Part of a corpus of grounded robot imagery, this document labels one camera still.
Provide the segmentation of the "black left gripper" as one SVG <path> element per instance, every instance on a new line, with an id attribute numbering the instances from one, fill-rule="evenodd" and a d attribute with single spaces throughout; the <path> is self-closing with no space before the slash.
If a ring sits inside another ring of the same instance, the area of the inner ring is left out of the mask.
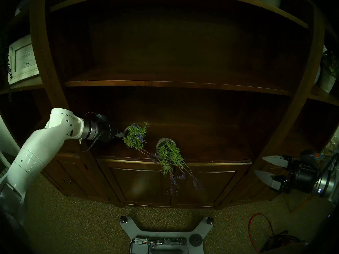
<path id="1" fill-rule="evenodd" d="M 97 121 L 93 122 L 93 143 L 97 141 L 110 142 L 114 137 L 123 138 L 125 132 L 117 132 L 112 121 L 103 114 L 96 114 Z"/>

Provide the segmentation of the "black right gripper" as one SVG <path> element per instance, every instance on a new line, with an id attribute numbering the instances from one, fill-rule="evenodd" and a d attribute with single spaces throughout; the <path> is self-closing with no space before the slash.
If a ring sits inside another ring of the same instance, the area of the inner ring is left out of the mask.
<path id="1" fill-rule="evenodd" d="M 299 159 L 289 155 L 262 157 L 268 163 L 285 168 L 285 175 L 274 175 L 269 172 L 254 170 L 256 176 L 272 190 L 279 193 L 290 193 L 292 189 L 311 194 L 318 176 L 317 159 L 320 154 L 311 150 L 301 152 Z"/>

